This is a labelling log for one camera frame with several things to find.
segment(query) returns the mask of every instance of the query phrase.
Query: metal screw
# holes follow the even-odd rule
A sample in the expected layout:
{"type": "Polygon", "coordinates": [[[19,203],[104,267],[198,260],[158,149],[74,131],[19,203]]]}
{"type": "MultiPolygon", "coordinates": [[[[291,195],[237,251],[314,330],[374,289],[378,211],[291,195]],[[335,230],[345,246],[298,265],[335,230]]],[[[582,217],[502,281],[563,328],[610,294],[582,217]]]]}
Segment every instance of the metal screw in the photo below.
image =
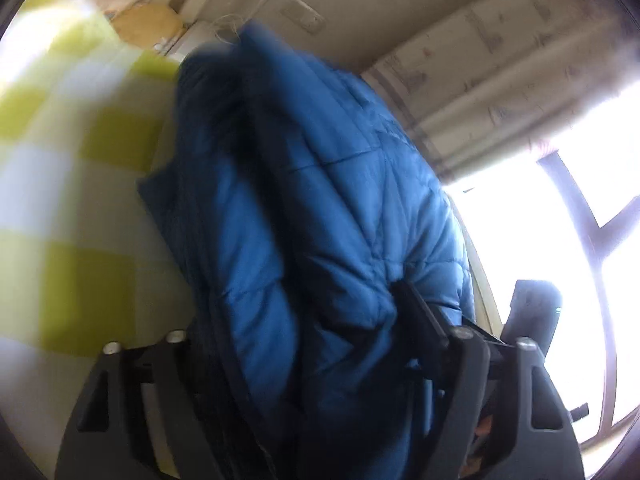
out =
{"type": "Polygon", "coordinates": [[[121,350],[122,350],[122,345],[120,343],[118,343],[117,341],[111,341],[110,343],[107,343],[102,348],[102,353],[105,355],[113,355],[113,354],[117,354],[121,350]]]}
{"type": "Polygon", "coordinates": [[[171,330],[166,335],[166,341],[171,344],[177,344],[187,339],[187,333],[184,330],[171,330]]]}
{"type": "Polygon", "coordinates": [[[466,326],[456,326],[451,329],[453,337],[458,339],[471,339],[474,336],[473,330],[466,326]]]}
{"type": "Polygon", "coordinates": [[[533,339],[529,339],[528,337],[519,337],[516,341],[516,345],[521,350],[526,350],[529,352],[536,351],[538,349],[538,345],[533,339]]]}

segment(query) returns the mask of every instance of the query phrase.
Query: beige curtain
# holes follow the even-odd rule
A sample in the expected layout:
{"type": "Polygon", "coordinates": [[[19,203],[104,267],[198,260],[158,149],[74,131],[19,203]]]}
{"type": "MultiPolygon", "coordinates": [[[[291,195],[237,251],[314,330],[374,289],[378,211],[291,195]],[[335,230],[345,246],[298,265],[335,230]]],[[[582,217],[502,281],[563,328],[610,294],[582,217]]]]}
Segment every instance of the beige curtain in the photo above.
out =
{"type": "Polygon", "coordinates": [[[521,150],[543,154],[639,78],[640,35],[616,0],[481,0],[363,78],[444,182],[521,150]]]}

